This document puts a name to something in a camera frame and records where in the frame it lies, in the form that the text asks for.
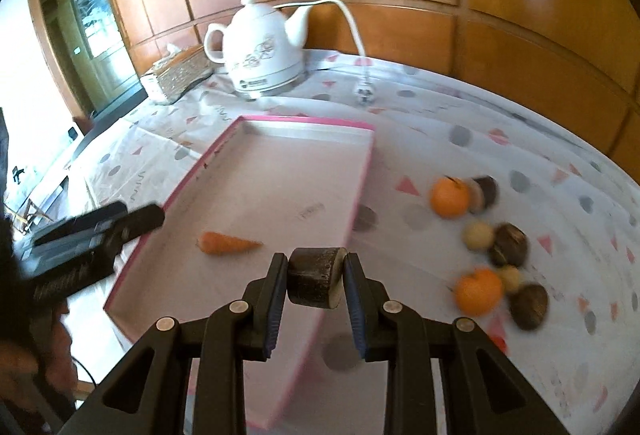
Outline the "person's left hand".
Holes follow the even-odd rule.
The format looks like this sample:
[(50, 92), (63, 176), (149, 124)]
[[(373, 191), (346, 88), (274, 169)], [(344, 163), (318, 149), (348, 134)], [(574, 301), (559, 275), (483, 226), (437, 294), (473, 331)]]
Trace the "person's left hand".
[[(70, 395), (77, 386), (78, 376), (70, 353), (72, 338), (63, 322), (70, 310), (66, 302), (53, 313), (51, 349), (46, 363), (47, 382), (58, 392)], [(1, 400), (13, 403), (18, 409), (35, 412), (36, 407), (27, 394), (24, 377), (39, 371), (38, 359), (26, 348), (10, 341), (1, 342)]]

